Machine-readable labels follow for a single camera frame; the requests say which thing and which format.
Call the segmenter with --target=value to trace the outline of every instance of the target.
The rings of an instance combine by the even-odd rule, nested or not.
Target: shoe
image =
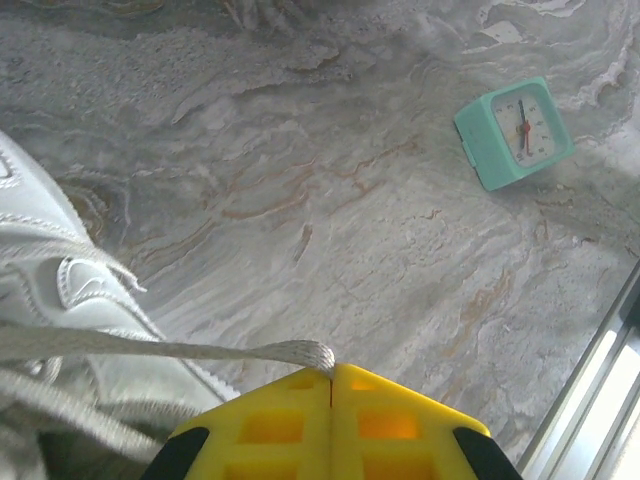
[[[115,261],[95,249],[53,179],[2,132],[0,251],[5,253],[0,256],[1,325],[70,327],[164,340],[112,273]],[[126,269],[116,269],[131,279]],[[172,358],[88,355],[32,361],[27,367],[25,372],[33,378],[89,406],[163,432],[238,395],[193,363]],[[15,406],[4,405],[0,419],[9,414],[21,415]],[[6,428],[12,435],[18,434]],[[47,443],[57,447],[58,436],[49,436]],[[6,461],[3,455],[7,453],[0,453],[0,465]],[[0,479],[8,471],[3,470]],[[30,475],[14,477],[38,478]]]
[[[332,372],[333,352],[312,341],[167,343],[116,274],[138,287],[0,132],[0,480],[138,478],[176,426],[238,395],[182,358]]]

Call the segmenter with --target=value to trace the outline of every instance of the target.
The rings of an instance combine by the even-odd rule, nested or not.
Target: metal rail
[[[640,478],[640,262],[518,464],[524,480]],[[635,455],[631,452],[635,446]],[[625,469],[634,468],[628,473]]]

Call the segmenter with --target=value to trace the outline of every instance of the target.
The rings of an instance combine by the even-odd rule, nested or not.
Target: alarm clock
[[[544,78],[482,95],[454,117],[462,147],[488,190],[573,154],[575,146]]]

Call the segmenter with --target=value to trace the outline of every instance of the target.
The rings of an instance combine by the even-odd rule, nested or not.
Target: stone floor
[[[515,460],[640,254],[640,7],[349,3],[287,36],[213,0],[4,2],[0,128],[172,338],[324,341]],[[578,152],[487,193],[452,117],[533,75]],[[288,371],[210,368],[243,391]]]

